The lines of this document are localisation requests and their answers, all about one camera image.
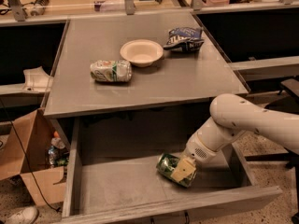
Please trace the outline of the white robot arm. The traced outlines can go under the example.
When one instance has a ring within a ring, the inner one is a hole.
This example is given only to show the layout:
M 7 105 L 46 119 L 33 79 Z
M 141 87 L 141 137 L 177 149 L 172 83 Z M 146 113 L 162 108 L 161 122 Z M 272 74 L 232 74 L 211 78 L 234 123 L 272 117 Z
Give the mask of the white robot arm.
M 257 133 L 299 153 L 299 116 L 261 108 L 234 94 L 217 96 L 210 118 L 189 138 L 171 177 L 179 182 L 207 163 L 245 131 Z

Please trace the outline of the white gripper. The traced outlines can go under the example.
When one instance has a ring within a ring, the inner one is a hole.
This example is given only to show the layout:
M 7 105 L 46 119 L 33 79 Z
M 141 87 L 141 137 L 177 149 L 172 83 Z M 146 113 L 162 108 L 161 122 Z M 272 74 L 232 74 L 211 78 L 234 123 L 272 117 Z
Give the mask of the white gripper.
M 194 133 L 189 138 L 183 154 L 185 156 L 178 160 L 178 164 L 171 174 L 171 178 L 177 182 L 183 179 L 193 180 L 196 175 L 195 162 L 208 163 L 216 156 L 216 139 L 209 134 Z

